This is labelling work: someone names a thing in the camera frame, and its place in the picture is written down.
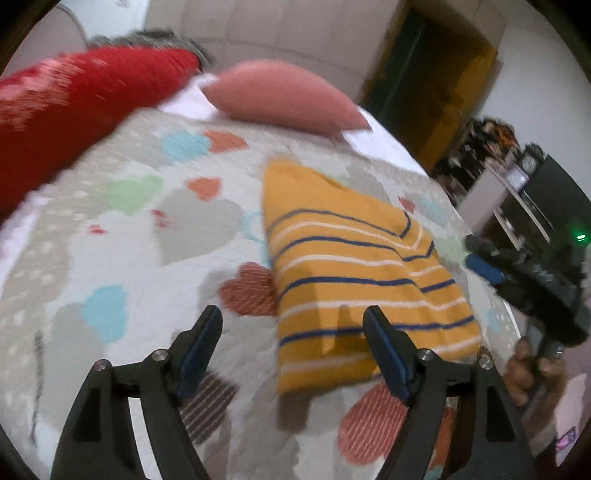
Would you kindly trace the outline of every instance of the blue heart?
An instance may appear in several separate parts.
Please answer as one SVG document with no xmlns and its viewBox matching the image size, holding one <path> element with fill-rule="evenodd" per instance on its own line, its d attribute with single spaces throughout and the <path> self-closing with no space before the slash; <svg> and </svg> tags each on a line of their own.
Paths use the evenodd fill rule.
<svg viewBox="0 0 591 480">
<path fill-rule="evenodd" d="M 127 324 L 127 294 L 121 285 L 97 288 L 82 305 L 82 319 L 104 344 L 123 338 Z"/>
<path fill-rule="evenodd" d="M 490 309 L 486 314 L 486 318 L 488 320 L 488 326 L 492 329 L 492 331 L 495 333 L 499 332 L 499 317 L 496 315 L 496 312 Z"/>
<path fill-rule="evenodd" d="M 244 233 L 244 237 L 248 240 L 252 240 L 261 246 L 261 261 L 259 262 L 263 267 L 271 268 L 271 260 L 269 260 L 269 255 L 267 253 L 267 242 L 265 238 L 259 238 L 254 233 L 252 233 L 251 223 L 252 222 L 261 222 L 262 220 L 261 212 L 245 212 L 244 216 L 242 217 L 241 222 L 241 229 Z"/>
<path fill-rule="evenodd" d="M 416 205 L 418 212 L 433 223 L 442 228 L 445 228 L 449 223 L 448 216 L 439 205 L 422 197 L 413 198 L 412 201 Z"/>
<path fill-rule="evenodd" d="M 160 141 L 160 148 L 169 160 L 187 162 L 204 156 L 211 144 L 212 141 L 205 135 L 176 132 L 164 137 Z"/>
</svg>

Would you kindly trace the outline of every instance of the white sheet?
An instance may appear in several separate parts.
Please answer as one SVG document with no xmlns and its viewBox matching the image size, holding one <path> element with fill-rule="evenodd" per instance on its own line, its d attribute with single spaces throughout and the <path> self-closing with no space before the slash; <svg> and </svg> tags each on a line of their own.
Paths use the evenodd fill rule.
<svg viewBox="0 0 591 480">
<path fill-rule="evenodd" d="M 159 105 L 158 109 L 201 121 L 212 121 L 223 117 L 223 114 L 207 101 L 201 91 L 203 86 L 215 82 L 216 79 L 217 77 L 210 73 L 192 78 L 183 90 Z M 402 144 L 369 112 L 361 107 L 359 107 L 359 111 L 367 119 L 372 129 L 343 132 L 344 139 L 357 153 L 366 157 L 382 159 L 397 167 L 427 176 Z M 0 294 L 12 266 L 27 244 L 41 208 L 46 203 L 47 199 L 43 195 L 43 188 L 38 192 L 32 192 L 2 225 L 0 229 Z"/>
</svg>

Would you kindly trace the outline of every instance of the blue gripper pad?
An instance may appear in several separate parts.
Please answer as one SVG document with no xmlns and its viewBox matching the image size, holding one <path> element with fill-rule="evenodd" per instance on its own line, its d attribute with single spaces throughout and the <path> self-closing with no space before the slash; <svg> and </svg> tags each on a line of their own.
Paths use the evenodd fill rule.
<svg viewBox="0 0 591 480">
<path fill-rule="evenodd" d="M 497 270 L 474 254 L 469 254 L 466 257 L 466 266 L 475 274 L 487 280 L 491 285 L 500 285 L 506 280 L 503 272 Z"/>
<path fill-rule="evenodd" d="M 388 319 L 377 307 L 370 307 L 365 311 L 363 315 L 363 333 L 390 393 L 402 403 L 407 404 L 412 397 L 408 384 L 413 377 L 413 372 L 397 352 L 393 340 L 398 336 L 405 337 L 412 348 L 410 351 L 411 357 L 416 350 L 412 341 L 410 341 L 406 333 L 399 332 L 390 325 Z M 401 338 L 401 340 L 402 345 L 408 346 L 404 338 Z"/>
<path fill-rule="evenodd" d="M 216 308 L 210 316 L 203 315 L 197 322 L 200 332 L 182 360 L 176 397 L 182 402 L 197 393 L 213 351 L 222 334 L 222 314 Z"/>
</svg>

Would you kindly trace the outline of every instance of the tiled wall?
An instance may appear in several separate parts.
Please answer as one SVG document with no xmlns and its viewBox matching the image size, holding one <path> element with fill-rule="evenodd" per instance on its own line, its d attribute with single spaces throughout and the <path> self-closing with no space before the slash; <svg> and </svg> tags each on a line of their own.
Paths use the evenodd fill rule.
<svg viewBox="0 0 591 480">
<path fill-rule="evenodd" d="M 217 58 L 214 70 L 285 60 L 358 100 L 401 0 L 166 0 L 165 8 L 160 1 L 152 0 L 148 26 L 199 39 Z"/>
</svg>

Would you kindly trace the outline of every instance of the black monitor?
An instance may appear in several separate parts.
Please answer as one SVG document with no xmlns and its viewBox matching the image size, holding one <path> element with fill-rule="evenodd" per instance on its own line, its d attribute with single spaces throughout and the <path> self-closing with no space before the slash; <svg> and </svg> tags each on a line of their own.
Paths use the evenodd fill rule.
<svg viewBox="0 0 591 480">
<path fill-rule="evenodd" d="M 525 185 L 521 196 L 526 203 L 533 202 L 555 233 L 568 232 L 585 243 L 591 241 L 591 200 L 549 155 Z"/>
</svg>

